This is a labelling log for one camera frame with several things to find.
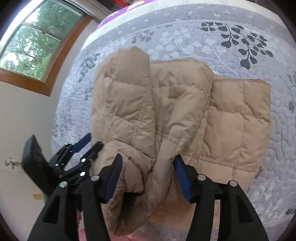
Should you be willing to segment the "large wooden side window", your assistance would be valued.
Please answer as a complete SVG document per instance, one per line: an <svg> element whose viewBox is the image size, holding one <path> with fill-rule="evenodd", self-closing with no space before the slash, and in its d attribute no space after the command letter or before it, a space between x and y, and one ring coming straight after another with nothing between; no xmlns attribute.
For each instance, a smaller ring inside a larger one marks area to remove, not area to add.
<svg viewBox="0 0 296 241"><path fill-rule="evenodd" d="M67 1L31 1L1 39L1 82L50 96L61 66L93 17Z"/></svg>

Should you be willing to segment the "pink knitted cloth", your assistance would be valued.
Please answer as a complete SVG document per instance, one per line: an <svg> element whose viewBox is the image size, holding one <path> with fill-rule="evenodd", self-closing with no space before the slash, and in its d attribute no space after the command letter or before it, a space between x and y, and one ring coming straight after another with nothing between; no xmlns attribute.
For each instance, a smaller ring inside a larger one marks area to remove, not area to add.
<svg viewBox="0 0 296 241"><path fill-rule="evenodd" d="M82 228L84 226L83 216L82 213L77 211L77 224L78 224L78 234L79 234L79 240L87 240L86 239L86 233L85 228ZM109 233L110 240L112 241L136 241L140 240L140 238L136 237L133 234L124 235L124 236L116 236L112 233Z"/></svg>

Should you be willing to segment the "beige quilted down coat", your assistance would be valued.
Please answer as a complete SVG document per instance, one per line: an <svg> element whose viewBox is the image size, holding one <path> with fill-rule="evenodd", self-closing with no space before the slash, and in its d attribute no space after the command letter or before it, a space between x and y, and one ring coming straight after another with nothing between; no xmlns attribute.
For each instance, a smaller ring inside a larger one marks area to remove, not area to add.
<svg viewBox="0 0 296 241"><path fill-rule="evenodd" d="M175 156L218 183L246 191L266 153L271 87L260 79L215 75L195 59L151 61L138 47L120 48L97 66L90 114L92 142L104 147L99 173L120 154L123 169L103 207L108 230L128 235L145 222L177 232L194 206L181 193Z"/></svg>

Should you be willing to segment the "grey floral quilted bedspread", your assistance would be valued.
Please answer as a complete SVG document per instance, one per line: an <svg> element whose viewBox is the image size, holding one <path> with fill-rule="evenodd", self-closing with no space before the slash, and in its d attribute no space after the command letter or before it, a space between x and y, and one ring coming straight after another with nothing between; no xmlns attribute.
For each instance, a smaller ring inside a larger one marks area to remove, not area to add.
<svg viewBox="0 0 296 241"><path fill-rule="evenodd" d="M245 191L270 240L295 213L295 41L276 16L247 1L155 1L113 19L89 36L67 76L55 114L52 149L90 132L97 66L120 48L138 47L151 61L195 59L215 75L260 79L271 87L271 131L263 161ZM148 240L183 240L145 222Z"/></svg>

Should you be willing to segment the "purple blanket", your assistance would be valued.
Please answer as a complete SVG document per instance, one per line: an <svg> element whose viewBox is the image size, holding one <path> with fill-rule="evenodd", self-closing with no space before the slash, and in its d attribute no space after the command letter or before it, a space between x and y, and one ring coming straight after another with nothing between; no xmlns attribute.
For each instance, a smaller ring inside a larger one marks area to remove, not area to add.
<svg viewBox="0 0 296 241"><path fill-rule="evenodd" d="M111 15L107 16L104 20L102 20L100 22L100 24L98 25L97 29L99 29L103 25L106 25L108 22L110 22L113 19L119 17L120 15L126 13L127 11L130 11L132 9L138 8L139 6L142 6L142 5L151 3L153 1L154 0L136 1L135 3L133 3L133 4L129 5L129 6L126 6L125 8L122 8L120 10L117 10L114 13L112 13Z"/></svg>

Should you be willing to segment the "beige side window curtain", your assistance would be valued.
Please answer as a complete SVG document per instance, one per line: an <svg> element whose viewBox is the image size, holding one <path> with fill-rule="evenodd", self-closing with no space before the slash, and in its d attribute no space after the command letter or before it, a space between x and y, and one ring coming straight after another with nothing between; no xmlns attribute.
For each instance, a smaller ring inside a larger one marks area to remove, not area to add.
<svg viewBox="0 0 296 241"><path fill-rule="evenodd" d="M94 0L66 0L85 11L88 15L92 16L96 21L101 22L107 16L112 14L112 11L106 8L104 5Z"/></svg>

